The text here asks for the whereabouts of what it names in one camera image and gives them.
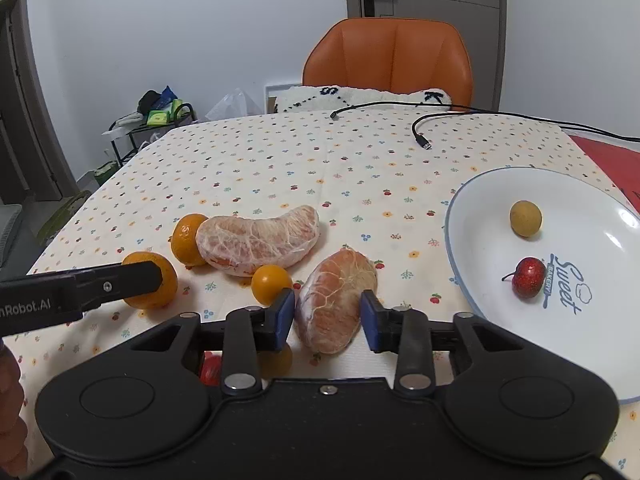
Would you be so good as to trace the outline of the person's left hand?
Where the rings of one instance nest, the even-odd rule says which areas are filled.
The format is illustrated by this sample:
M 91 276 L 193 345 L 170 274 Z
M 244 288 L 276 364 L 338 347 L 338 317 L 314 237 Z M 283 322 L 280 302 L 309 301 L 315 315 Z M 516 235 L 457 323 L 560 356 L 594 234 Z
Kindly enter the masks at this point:
M 8 347 L 1 350 L 0 373 L 1 470 L 9 477 L 19 477 L 24 474 L 28 462 L 27 427 L 20 416 L 25 395 L 20 384 L 20 368 Z

